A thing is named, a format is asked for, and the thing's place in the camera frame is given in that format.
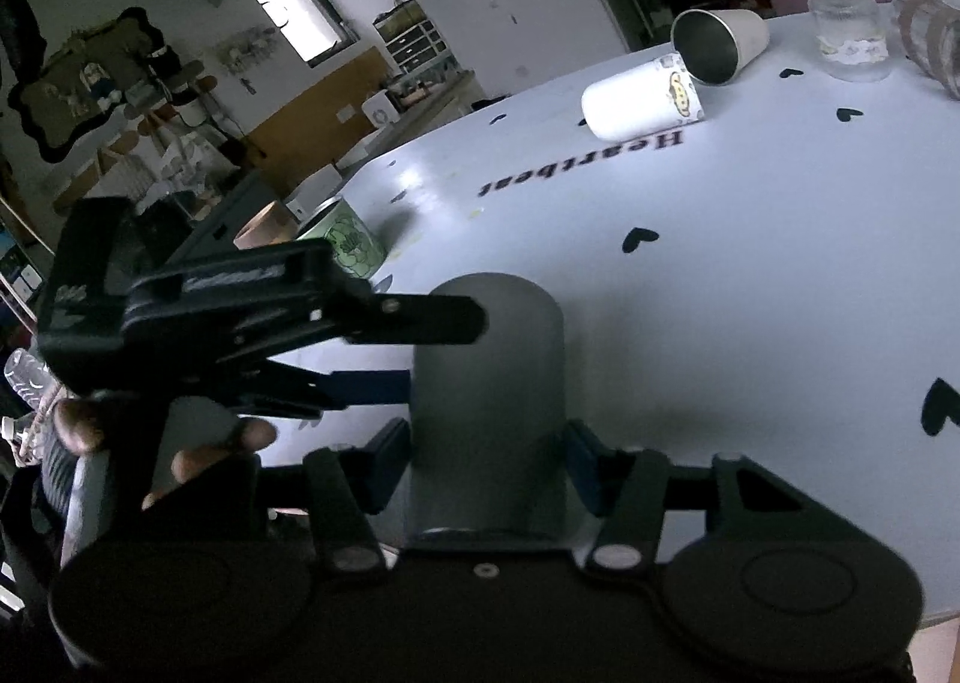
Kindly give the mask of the person's left hand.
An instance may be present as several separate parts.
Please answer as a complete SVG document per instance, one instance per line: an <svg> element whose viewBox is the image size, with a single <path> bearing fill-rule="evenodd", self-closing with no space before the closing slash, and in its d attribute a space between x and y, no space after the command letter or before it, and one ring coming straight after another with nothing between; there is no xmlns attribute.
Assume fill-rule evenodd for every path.
<svg viewBox="0 0 960 683"><path fill-rule="evenodd" d="M277 427L205 397L65 401L53 413L62 444L78 458L80 506L108 516L148 509L229 456L255 456Z"/></svg>

